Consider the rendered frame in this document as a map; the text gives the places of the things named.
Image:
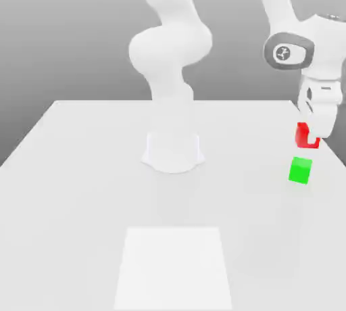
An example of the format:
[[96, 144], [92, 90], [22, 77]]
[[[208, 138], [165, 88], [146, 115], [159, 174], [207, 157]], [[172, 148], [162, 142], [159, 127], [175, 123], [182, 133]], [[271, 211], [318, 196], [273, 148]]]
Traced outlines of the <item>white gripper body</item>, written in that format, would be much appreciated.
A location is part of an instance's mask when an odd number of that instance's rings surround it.
[[339, 105], [343, 100], [341, 79], [320, 80], [301, 75], [297, 107], [301, 113], [313, 112], [315, 105]]

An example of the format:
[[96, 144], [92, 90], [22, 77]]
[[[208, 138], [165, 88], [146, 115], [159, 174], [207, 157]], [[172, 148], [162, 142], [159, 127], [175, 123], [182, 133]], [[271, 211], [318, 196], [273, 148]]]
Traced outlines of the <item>small red cube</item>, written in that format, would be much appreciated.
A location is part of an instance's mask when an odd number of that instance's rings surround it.
[[313, 143], [308, 142], [308, 135], [310, 133], [309, 127], [306, 122], [298, 122], [295, 132], [295, 142], [299, 148], [305, 149], [318, 149], [320, 138], [316, 138]]

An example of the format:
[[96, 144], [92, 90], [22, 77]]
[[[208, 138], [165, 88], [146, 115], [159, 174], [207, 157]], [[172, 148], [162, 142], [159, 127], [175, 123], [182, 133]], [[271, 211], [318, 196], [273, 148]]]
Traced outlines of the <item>small green cube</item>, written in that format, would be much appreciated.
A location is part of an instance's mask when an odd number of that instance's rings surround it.
[[311, 159], [300, 158], [295, 156], [291, 162], [288, 179], [295, 183], [306, 185], [309, 181], [311, 168]]

